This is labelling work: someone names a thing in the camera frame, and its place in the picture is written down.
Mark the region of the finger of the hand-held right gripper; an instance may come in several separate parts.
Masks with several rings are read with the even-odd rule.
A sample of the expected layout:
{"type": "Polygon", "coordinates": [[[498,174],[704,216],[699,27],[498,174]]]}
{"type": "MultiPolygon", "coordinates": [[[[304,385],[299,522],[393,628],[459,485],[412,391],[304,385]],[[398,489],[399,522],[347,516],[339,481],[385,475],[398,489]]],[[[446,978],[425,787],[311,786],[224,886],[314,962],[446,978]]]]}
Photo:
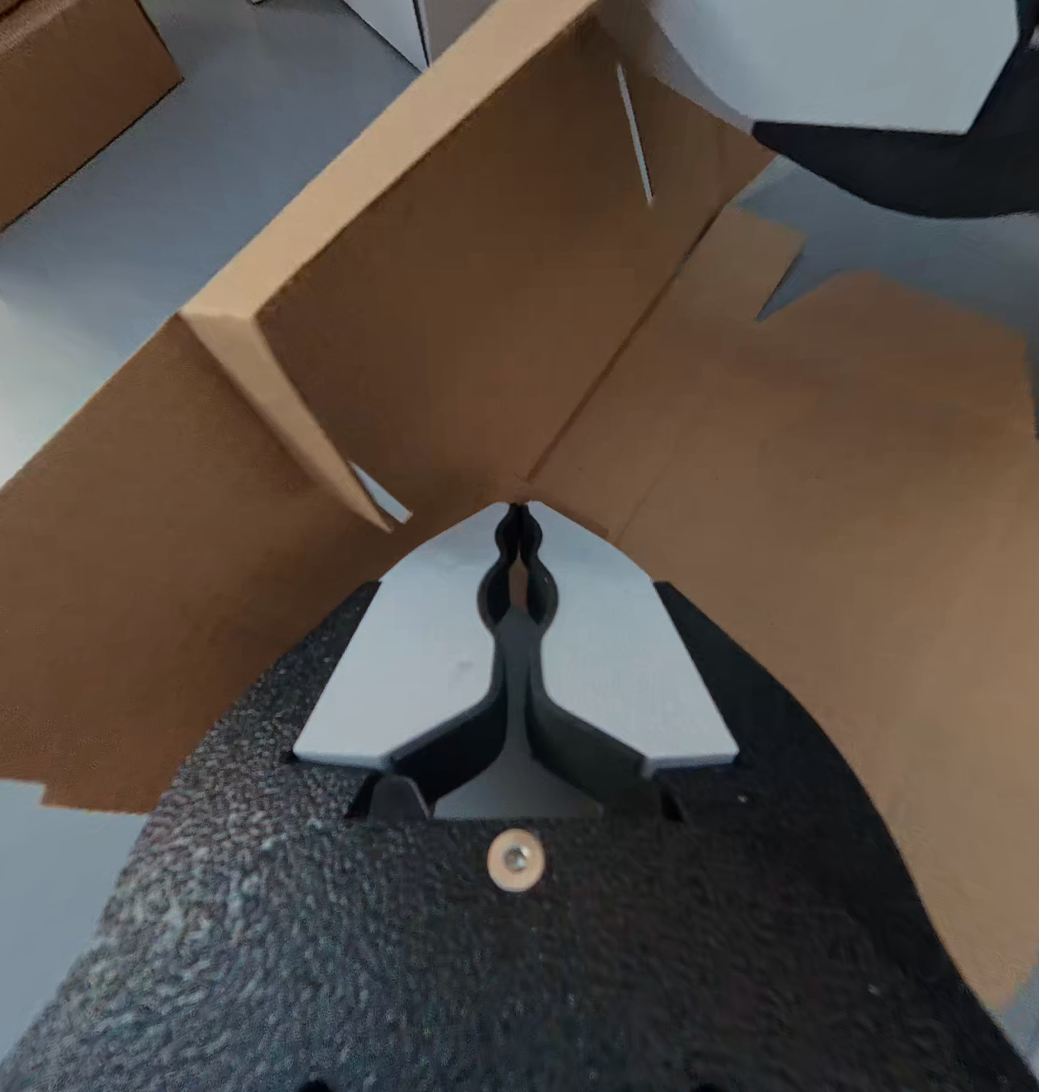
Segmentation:
{"type": "Polygon", "coordinates": [[[930,219],[1039,214],[1039,2],[647,2],[661,75],[763,147],[930,219]]]}

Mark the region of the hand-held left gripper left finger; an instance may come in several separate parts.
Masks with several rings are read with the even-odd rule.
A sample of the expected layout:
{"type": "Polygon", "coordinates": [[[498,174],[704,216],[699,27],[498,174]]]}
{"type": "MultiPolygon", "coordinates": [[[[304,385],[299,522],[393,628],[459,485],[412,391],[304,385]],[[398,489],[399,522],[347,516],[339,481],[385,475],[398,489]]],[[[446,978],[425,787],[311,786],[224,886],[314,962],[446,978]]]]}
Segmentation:
{"type": "Polygon", "coordinates": [[[499,758],[516,532],[516,507],[492,503],[383,574],[294,743],[298,761],[405,778],[437,803],[499,758]]]}

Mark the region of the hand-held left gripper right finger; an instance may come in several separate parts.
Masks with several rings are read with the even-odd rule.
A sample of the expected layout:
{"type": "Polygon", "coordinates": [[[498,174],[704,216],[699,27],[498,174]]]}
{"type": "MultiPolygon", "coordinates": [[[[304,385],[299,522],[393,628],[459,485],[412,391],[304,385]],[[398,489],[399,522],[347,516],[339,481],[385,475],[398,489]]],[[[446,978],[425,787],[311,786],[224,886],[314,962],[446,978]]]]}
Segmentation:
{"type": "Polygon", "coordinates": [[[543,503],[524,507],[521,556],[538,628],[526,685],[538,763],[597,804],[673,804],[660,775],[736,760],[642,568],[543,503]]]}

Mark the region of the small folded brown cardboard box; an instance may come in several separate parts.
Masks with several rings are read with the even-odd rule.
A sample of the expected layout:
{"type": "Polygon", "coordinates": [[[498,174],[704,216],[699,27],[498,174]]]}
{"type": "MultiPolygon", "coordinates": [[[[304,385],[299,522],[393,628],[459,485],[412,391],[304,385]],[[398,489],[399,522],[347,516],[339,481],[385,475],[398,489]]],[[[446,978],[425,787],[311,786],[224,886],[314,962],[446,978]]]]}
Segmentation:
{"type": "Polygon", "coordinates": [[[0,233],[182,82],[135,1],[0,1],[0,233]]]}

